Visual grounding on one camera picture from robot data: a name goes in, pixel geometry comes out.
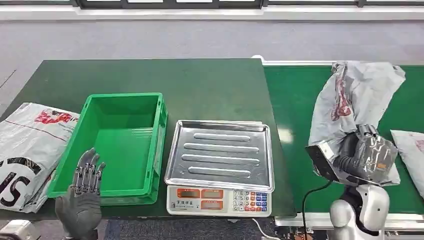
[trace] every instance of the black cable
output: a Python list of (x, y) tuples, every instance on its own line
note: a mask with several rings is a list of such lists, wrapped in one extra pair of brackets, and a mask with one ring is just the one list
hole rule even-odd
[(307, 231), (306, 231), (306, 219), (305, 219), (305, 203), (306, 203), (306, 197), (309, 195), (309, 194), (311, 194), (311, 193), (313, 193), (313, 192), (316, 192), (316, 191), (319, 191), (319, 190), (323, 190), (323, 189), (325, 189), (325, 188), (327, 188), (328, 186), (330, 186), (331, 185), (331, 183), (333, 182), (333, 180), (329, 180), (324, 186), (320, 186), (320, 187), (318, 187), (318, 188), (314, 188), (314, 189), (312, 189), (312, 190), (309, 190), (306, 194), (305, 194), (305, 196), (303, 197), (303, 201), (302, 201), (302, 217), (303, 217), (303, 233), (304, 233), (304, 237), (303, 237), (303, 239), (304, 240), (308, 240), (308, 233), (307, 233)]

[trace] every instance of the digital weighing scale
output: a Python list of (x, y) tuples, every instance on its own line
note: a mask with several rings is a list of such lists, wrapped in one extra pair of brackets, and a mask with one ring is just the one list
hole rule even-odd
[(166, 210), (171, 215), (261, 218), (271, 214), (265, 192), (168, 186)]
[(165, 182), (172, 215), (268, 217), (274, 190), (269, 127), (179, 120)]

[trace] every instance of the power cord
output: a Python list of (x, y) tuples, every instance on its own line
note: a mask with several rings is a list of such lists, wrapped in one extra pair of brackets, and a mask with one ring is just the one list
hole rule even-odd
[(264, 231), (262, 231), (262, 228), (261, 228), (261, 226), (259, 225), (259, 222), (258, 222), (258, 221), (256, 221), (256, 219), (254, 219), (254, 218), (252, 218), (252, 220), (256, 223), (257, 227), (259, 228), (260, 233), (261, 233), (261, 234), (262, 234), (265, 238), (267, 238), (267, 239), (274, 239), (274, 240), (281, 240), (281, 239), (280, 239), (280, 238), (278, 238), (278, 237), (266, 235), (266, 234), (265, 234), (265, 232), (264, 232)]
[(309, 194), (311, 194), (311, 193), (313, 193), (313, 192), (316, 192), (316, 191), (320, 191), (320, 190), (323, 190), (323, 189), (325, 189), (325, 188), (327, 188), (328, 186), (330, 186), (331, 185), (331, 183), (333, 183), (333, 180), (329, 180), (324, 186), (320, 186), (320, 187), (318, 187), (318, 188), (314, 188), (314, 189), (312, 189), (312, 190), (309, 190), (306, 194), (305, 194), (305, 196), (303, 197), (303, 201), (302, 201), (302, 217), (303, 217), (303, 233), (304, 233), (304, 237), (303, 237), (303, 239), (304, 240), (308, 240), (308, 233), (307, 233), (307, 231), (306, 231), (306, 219), (305, 219), (305, 203), (306, 203), (306, 197), (309, 195)]

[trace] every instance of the scale keypad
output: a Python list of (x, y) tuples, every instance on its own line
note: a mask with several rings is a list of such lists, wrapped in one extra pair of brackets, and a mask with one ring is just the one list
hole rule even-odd
[(266, 212), (268, 193), (255, 191), (234, 191), (232, 209), (234, 211)]

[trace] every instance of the white plastic bag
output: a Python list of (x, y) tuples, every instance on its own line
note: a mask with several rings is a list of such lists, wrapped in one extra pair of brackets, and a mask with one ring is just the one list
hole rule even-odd
[(390, 132), (416, 189), (424, 198), (424, 133), (398, 130)]
[(0, 122), (0, 209), (38, 211), (79, 117), (24, 103)]
[[(339, 155), (343, 138), (356, 131), (356, 125), (377, 128), (393, 94), (404, 82), (405, 72), (388, 62), (359, 61), (338, 62), (332, 71), (315, 102), (308, 144), (328, 141)], [(393, 165), (385, 185), (400, 181)]]

